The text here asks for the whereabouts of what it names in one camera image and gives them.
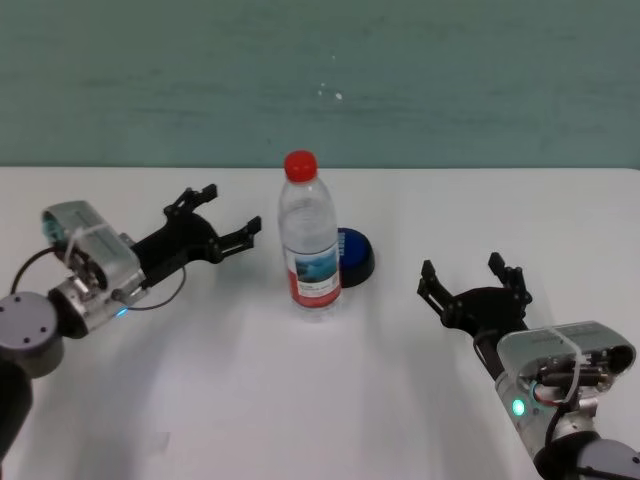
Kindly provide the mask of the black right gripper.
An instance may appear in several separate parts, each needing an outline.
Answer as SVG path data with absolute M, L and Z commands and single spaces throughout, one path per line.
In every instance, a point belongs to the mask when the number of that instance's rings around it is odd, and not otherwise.
M 432 262 L 425 260 L 417 294 L 445 328 L 463 331 L 472 338 L 476 356 L 496 380 L 504 372 L 497 344 L 507 334 L 528 329 L 524 318 L 533 298 L 521 267 L 508 266 L 498 252 L 491 253 L 488 266 L 504 288 L 476 288 L 453 296 L 440 283 Z

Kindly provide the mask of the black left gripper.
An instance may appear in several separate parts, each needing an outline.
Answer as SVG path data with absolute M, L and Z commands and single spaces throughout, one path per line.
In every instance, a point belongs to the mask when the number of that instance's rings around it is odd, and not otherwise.
M 208 221 L 193 213 L 217 196 L 215 184 L 202 190 L 186 188 L 163 209 L 165 225 L 132 246 L 145 276 L 143 286 L 155 286 L 190 262 L 219 264 L 254 247 L 255 236 L 262 230 L 260 216 L 237 231 L 219 236 Z

